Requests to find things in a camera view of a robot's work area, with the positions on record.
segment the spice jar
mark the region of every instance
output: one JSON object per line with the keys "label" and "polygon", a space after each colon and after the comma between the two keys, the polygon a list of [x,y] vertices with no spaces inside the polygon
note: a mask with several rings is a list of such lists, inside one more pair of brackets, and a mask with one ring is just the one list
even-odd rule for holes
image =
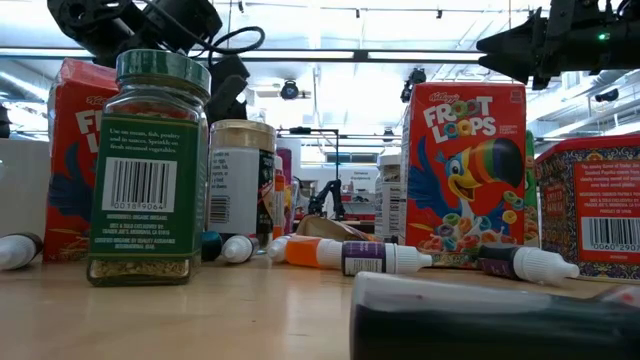
{"label": "spice jar", "polygon": [[224,240],[255,235],[264,253],[273,237],[273,127],[249,120],[221,120],[211,126],[209,230]]}
{"label": "spice jar", "polygon": [[87,277],[183,284],[200,263],[207,181],[207,69],[179,54],[118,56],[104,105]]}

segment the cereal box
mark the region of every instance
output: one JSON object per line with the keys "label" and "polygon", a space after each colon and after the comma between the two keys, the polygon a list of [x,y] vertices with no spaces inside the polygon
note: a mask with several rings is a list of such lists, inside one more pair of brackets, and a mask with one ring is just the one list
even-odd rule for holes
{"label": "cereal box", "polygon": [[87,254],[102,105],[117,94],[115,70],[65,59],[49,94],[51,179],[44,261]]}
{"label": "cereal box", "polygon": [[525,89],[416,85],[403,130],[400,243],[474,268],[483,243],[522,244]]}

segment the green label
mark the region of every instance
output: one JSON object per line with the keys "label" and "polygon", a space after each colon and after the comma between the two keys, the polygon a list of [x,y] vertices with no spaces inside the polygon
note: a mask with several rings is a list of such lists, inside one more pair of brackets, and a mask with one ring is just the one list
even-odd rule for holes
{"label": "green label", "polygon": [[91,259],[183,259],[200,250],[206,130],[204,122],[104,115]]}

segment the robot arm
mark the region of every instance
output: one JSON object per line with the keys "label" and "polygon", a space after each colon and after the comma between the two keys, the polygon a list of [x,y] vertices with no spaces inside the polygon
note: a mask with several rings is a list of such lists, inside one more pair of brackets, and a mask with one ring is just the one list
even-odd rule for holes
{"label": "robot arm", "polygon": [[335,219],[338,221],[344,220],[344,206],[342,205],[342,194],[340,189],[342,188],[342,181],[340,179],[331,180],[327,182],[327,185],[316,196],[312,196],[309,199],[309,215],[323,215],[324,202],[331,192],[333,197],[333,211],[335,213]]}

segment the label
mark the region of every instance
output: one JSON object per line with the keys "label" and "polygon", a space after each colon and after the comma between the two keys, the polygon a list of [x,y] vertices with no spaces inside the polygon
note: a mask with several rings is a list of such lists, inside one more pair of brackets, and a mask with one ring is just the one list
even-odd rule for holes
{"label": "label", "polygon": [[204,123],[109,114],[101,129],[89,257],[193,256],[204,227]]}
{"label": "label", "polygon": [[342,245],[342,273],[354,276],[360,271],[387,272],[384,243],[348,241]]}
{"label": "label", "polygon": [[509,261],[480,258],[478,259],[478,266],[489,275],[518,279],[513,268],[509,266]]}
{"label": "label", "polygon": [[273,153],[241,147],[211,153],[209,228],[221,234],[273,229]]}
{"label": "label", "polygon": [[582,261],[640,263],[640,161],[574,164]]}
{"label": "label", "polygon": [[564,185],[554,184],[544,188],[545,213],[552,216],[564,215]]}
{"label": "label", "polygon": [[400,232],[400,197],[402,187],[394,182],[376,181],[375,234],[384,242]]}

